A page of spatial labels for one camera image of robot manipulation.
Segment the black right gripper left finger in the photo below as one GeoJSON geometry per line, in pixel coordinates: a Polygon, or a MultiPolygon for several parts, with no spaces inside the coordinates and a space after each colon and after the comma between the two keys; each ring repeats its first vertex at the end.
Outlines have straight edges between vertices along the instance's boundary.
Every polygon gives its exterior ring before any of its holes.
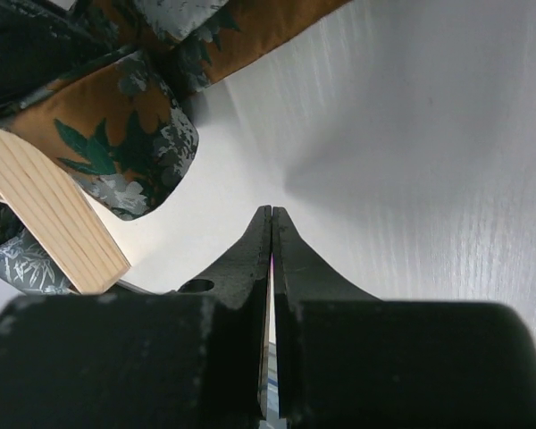
{"type": "Polygon", "coordinates": [[[0,314],[0,428],[256,428],[272,210],[165,294],[20,296],[0,314]]]}

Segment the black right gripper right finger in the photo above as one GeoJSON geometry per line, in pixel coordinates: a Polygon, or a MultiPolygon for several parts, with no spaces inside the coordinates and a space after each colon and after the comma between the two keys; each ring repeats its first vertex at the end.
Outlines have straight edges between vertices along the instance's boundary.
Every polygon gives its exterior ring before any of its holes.
{"type": "Polygon", "coordinates": [[[280,414],[291,428],[536,428],[536,346],[499,303],[381,300],[272,213],[280,414]]]}

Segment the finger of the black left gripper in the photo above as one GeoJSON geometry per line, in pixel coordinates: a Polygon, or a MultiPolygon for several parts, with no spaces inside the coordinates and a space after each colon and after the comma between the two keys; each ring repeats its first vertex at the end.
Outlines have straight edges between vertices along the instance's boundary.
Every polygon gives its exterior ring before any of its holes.
{"type": "Polygon", "coordinates": [[[0,107],[119,45],[111,1],[0,1],[0,107]]]}

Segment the orange grey patterned tie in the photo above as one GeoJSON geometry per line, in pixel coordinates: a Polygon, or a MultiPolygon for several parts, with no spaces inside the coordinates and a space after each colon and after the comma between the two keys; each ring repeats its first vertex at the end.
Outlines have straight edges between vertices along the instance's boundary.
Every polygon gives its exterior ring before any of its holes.
{"type": "Polygon", "coordinates": [[[124,221],[159,207],[193,162],[186,98],[339,8],[337,1],[79,1],[106,53],[0,107],[30,143],[124,221]]]}

